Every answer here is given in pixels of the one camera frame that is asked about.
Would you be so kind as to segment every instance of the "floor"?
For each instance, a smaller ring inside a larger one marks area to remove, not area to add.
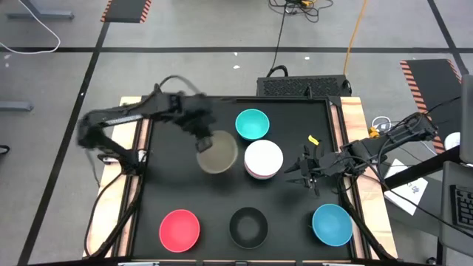
[[[286,18],[281,47],[290,48],[278,54],[277,63],[291,75],[341,74],[362,0],[334,2],[321,10],[317,24],[301,16]],[[2,265],[16,265],[22,250],[20,262],[28,255],[30,263],[80,259],[97,187],[75,143],[77,117],[116,106],[124,95],[147,94],[170,74],[187,77],[210,95],[254,95],[256,79],[272,63],[281,15],[269,10],[266,0],[160,0],[152,3],[144,24],[104,26],[100,17],[106,3],[38,0],[42,7],[75,14],[72,21],[47,22],[61,38],[59,51],[28,56],[0,50],[1,100],[29,100],[35,106],[30,113],[0,113],[5,125],[0,139],[12,147],[0,158]],[[448,58],[463,74],[473,72],[472,9],[470,0],[369,2],[347,73],[367,123],[379,115],[399,120],[416,111],[400,60]],[[11,47],[54,47],[55,39],[34,21],[6,19],[5,13],[20,10],[16,0],[0,0],[1,41]],[[439,26],[442,21],[445,27]],[[178,82],[164,88],[181,89]],[[421,144],[406,148],[422,160],[431,157]],[[416,163],[401,150],[389,157]],[[96,162],[96,167],[100,176],[103,166]],[[38,207],[44,209],[45,189],[52,192],[49,207],[44,219],[36,217],[38,235],[29,238],[35,242],[25,245]],[[401,258],[423,262],[435,255],[433,236],[394,220],[391,226]],[[473,264],[451,250],[447,261]]]

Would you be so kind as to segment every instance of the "orange cable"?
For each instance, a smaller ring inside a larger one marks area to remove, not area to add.
[[[361,8],[360,15],[356,20],[355,30],[353,30],[352,38],[350,39],[350,44],[348,45],[347,55],[345,56],[345,64],[343,66],[343,75],[347,74],[348,62],[350,61],[350,50],[352,49],[353,42],[355,40],[356,33],[358,32],[358,26],[360,25],[361,18],[363,17],[364,10],[367,7],[368,0],[363,0],[363,7]]]

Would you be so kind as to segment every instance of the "black floor line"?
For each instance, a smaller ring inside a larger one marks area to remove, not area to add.
[[[437,5],[435,4],[434,0],[427,0],[427,2],[429,2],[429,6],[432,9],[432,12],[434,13],[434,17],[438,23],[440,31],[442,32],[446,43],[449,45],[449,48],[452,51],[452,55],[455,60],[455,63],[457,64],[458,70],[460,70],[461,75],[469,74],[463,62],[463,59],[461,58],[460,53],[458,52],[457,46],[455,45],[452,36],[449,33],[449,30],[446,28],[445,22],[443,21],[442,15],[438,10]]]
[[[14,47],[21,52],[51,50],[53,47]],[[431,47],[354,47],[352,53],[473,53],[473,48]],[[94,52],[95,47],[60,47],[56,52]],[[180,53],[180,52],[275,52],[275,47],[101,47],[100,52],[117,53]],[[346,47],[280,47],[280,52],[346,53]]]
[[[84,102],[84,98],[86,97],[90,80],[94,73],[95,66],[97,65],[98,56],[100,55],[100,47],[102,47],[103,42],[105,41],[105,36],[108,29],[109,23],[104,23],[97,40],[97,44],[95,45],[95,50],[90,59],[89,66],[87,67],[84,80],[82,81],[81,89],[79,90],[77,99],[75,100],[74,108],[72,109],[72,113],[67,124],[66,131],[64,132],[61,145],[59,146],[58,154],[56,155],[54,164],[52,165],[50,177],[48,178],[46,188],[44,189],[43,196],[41,197],[41,201],[39,202],[38,210],[36,211],[35,218],[33,219],[33,223],[23,246],[23,250],[21,251],[21,255],[18,259],[18,265],[27,265],[30,260],[31,253],[35,246],[36,239],[38,238],[39,230],[41,229],[44,216],[46,215],[47,207],[50,203],[51,196],[56,185],[56,181],[58,180],[59,172],[61,170],[64,158],[66,157],[67,148],[69,147],[69,143],[72,138],[72,133],[75,129],[75,124],[78,120],[82,103]]]

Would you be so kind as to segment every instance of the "black bowl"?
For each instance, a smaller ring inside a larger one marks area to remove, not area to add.
[[[230,236],[241,248],[257,248],[268,236],[268,221],[258,209],[241,208],[230,219]]]

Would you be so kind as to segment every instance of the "yellow object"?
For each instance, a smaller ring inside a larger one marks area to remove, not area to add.
[[[317,2],[317,0],[303,0],[302,4],[304,4],[304,7],[309,7],[311,4],[314,5]]]
[[[373,126],[368,129],[371,138],[379,137],[379,132]]]
[[[320,143],[318,140],[316,140],[314,137],[312,137],[312,135],[309,135],[309,141],[311,143],[314,143],[316,146],[318,146],[319,143]]]
[[[350,61],[350,50],[352,49],[353,41],[355,40],[355,35],[358,32],[358,26],[360,25],[361,18],[363,17],[364,10],[367,7],[368,0],[363,0],[363,7],[361,8],[360,15],[356,20],[355,30],[353,30],[352,38],[350,39],[350,44],[348,45],[347,55],[345,56],[345,64],[343,66],[343,75],[347,74],[348,61]]]

